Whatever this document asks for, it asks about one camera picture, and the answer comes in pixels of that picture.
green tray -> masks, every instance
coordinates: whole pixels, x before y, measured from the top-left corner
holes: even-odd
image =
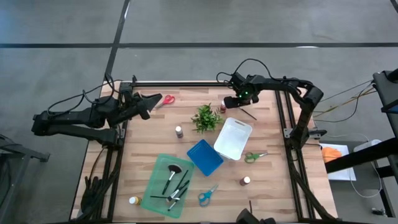
[[[182,172],[179,174],[175,174],[173,176],[173,179],[169,184],[169,187],[167,187],[166,193],[162,195],[164,185],[166,184],[166,181],[170,177],[170,171],[168,166],[171,164],[179,165],[182,168]],[[188,190],[187,192],[184,193],[181,200],[178,201],[170,211],[167,211],[167,209],[171,206],[174,200],[168,203],[164,198],[151,198],[150,196],[153,195],[153,196],[168,197],[171,193],[174,192],[176,186],[178,185],[178,183],[182,179],[182,176],[187,170],[189,171],[184,177],[184,180],[182,181],[181,185],[183,185],[185,181],[191,180],[193,174],[193,168],[194,165],[190,161],[179,159],[174,156],[169,156],[166,154],[159,154],[155,163],[154,170],[152,171],[152,175],[150,176],[148,186],[145,189],[144,199],[142,199],[141,207],[144,209],[148,209],[152,212],[157,212],[159,214],[166,215],[168,217],[180,218],[184,206],[185,197],[188,194]]]

orange object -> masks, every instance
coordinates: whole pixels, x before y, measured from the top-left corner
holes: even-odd
[[[333,149],[332,147],[324,147],[322,149],[322,157],[325,163],[337,159],[341,156],[341,152],[337,149]]]

concrete floor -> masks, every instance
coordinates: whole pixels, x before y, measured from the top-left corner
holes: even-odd
[[[0,43],[110,43],[124,0],[0,2]],[[121,42],[396,42],[398,14],[389,0],[300,1],[132,1]],[[110,49],[0,49],[0,133],[32,149],[50,152],[48,163],[32,161],[10,223],[68,220],[87,141],[68,136],[38,137],[32,116],[53,102],[99,85]],[[397,67],[396,48],[334,49],[119,49],[115,79],[214,80],[252,57],[273,76],[314,82],[330,96]],[[248,63],[242,74],[266,75]],[[320,103],[324,110],[360,88]],[[92,98],[99,92],[93,92]],[[63,110],[74,104],[65,103]],[[342,123],[321,123],[330,135],[363,133],[370,139],[393,136],[380,113],[377,94],[360,100],[357,113]],[[320,117],[336,120],[354,110],[347,105]],[[345,140],[363,141],[360,135]],[[332,184],[336,204],[349,203]],[[341,218],[366,222],[339,210]]]

red scissors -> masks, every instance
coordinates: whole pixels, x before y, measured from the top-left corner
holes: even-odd
[[[174,100],[175,100],[174,96],[167,95],[167,96],[164,98],[163,102],[162,102],[159,106],[156,107],[156,109],[162,107],[163,105],[171,104],[171,103],[174,102]]]

small jar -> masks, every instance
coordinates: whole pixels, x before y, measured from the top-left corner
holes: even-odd
[[[132,205],[140,205],[141,201],[142,201],[142,199],[140,197],[136,197],[136,196],[131,197],[129,199],[129,203],[132,204]]]
[[[184,136],[184,134],[182,133],[182,128],[181,126],[177,126],[175,127],[175,133],[177,135],[178,138],[182,138]]]
[[[220,113],[225,113],[226,112],[226,106],[224,100],[221,102],[220,105]]]
[[[240,183],[242,186],[245,186],[245,185],[249,184],[249,183],[250,183],[250,177],[243,177],[243,178],[239,181],[239,183]]]

